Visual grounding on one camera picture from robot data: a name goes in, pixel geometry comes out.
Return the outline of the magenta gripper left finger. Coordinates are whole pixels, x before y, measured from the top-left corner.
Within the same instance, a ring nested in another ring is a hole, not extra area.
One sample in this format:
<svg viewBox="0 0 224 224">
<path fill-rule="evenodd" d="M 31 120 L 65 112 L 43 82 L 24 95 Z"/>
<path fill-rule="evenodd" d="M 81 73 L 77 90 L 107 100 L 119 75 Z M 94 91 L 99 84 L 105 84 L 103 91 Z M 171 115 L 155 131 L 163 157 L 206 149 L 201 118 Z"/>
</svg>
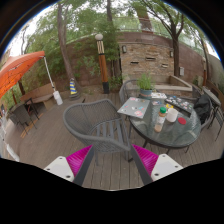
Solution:
<svg viewBox="0 0 224 224">
<path fill-rule="evenodd" d="M 81 186 L 94 155 L 93 146 L 87 146 L 68 157 L 58 156 L 44 170 Z"/>
</svg>

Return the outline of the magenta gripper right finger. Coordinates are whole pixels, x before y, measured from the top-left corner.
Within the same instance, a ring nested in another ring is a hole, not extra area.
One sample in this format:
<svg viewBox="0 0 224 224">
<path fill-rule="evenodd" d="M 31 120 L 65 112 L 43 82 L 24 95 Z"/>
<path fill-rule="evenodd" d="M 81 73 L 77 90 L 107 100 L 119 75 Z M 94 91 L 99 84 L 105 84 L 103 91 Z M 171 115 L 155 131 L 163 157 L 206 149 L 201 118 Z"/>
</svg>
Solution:
<svg viewBox="0 0 224 224">
<path fill-rule="evenodd" d="M 157 155 L 137 145 L 131 146 L 131 154 L 144 185 L 182 169 L 182 166 L 167 154 Z"/>
</svg>

